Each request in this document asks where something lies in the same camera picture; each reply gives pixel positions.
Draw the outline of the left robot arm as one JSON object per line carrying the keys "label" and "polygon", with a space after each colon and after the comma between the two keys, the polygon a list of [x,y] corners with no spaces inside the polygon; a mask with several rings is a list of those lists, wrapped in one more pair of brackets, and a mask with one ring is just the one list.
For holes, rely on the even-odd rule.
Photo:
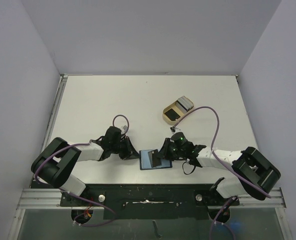
{"label": "left robot arm", "polygon": [[87,143],[69,143],[56,137],[31,165],[36,182],[45,181],[55,189],[72,194],[72,200],[82,206],[88,203],[90,193],[86,184],[72,171],[77,162],[103,161],[112,154],[122,160],[138,159],[130,138],[121,129],[110,126],[104,136]]}

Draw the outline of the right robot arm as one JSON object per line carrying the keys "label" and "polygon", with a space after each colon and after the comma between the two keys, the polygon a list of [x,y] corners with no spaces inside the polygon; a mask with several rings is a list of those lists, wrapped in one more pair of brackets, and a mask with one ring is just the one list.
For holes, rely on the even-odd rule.
{"label": "right robot arm", "polygon": [[230,197],[248,194],[263,201],[270,198],[270,192],[281,177],[280,171],[256,148],[245,150],[214,150],[206,145],[193,144],[182,132],[166,138],[158,157],[187,161],[196,168],[216,168],[230,171],[234,176],[223,177],[215,183],[210,198],[215,204],[222,204]]}

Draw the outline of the beige oval tray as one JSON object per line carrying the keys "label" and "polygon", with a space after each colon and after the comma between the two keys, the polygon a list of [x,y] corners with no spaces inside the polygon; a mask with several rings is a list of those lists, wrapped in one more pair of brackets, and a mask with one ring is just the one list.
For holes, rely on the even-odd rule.
{"label": "beige oval tray", "polygon": [[[176,105],[175,105],[175,102],[176,101],[174,101],[173,103],[171,103],[169,106],[167,106],[167,107],[165,107],[164,109],[163,109],[163,112],[162,112],[162,117],[163,117],[163,120],[167,123],[167,124],[169,124],[169,125],[171,125],[171,126],[173,126],[173,125],[175,125],[182,117],[184,117],[187,113],[189,113],[190,111],[188,111],[188,112],[186,112],[186,113],[183,113],[183,112],[181,112],[177,107],[176,107]],[[179,115],[180,115],[180,118],[178,119],[178,120],[176,120],[176,121],[170,121],[165,115],[164,115],[164,113],[167,111],[167,110],[169,110],[169,109],[173,109],[175,112],[177,112]]]}

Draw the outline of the blue card holder wallet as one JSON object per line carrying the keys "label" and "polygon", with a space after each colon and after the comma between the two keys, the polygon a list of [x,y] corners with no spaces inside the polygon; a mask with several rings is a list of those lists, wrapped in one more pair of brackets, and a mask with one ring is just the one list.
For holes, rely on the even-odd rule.
{"label": "blue card holder wallet", "polygon": [[172,168],[172,162],[170,160],[160,158],[157,149],[141,150],[139,154],[140,169],[142,171]]}

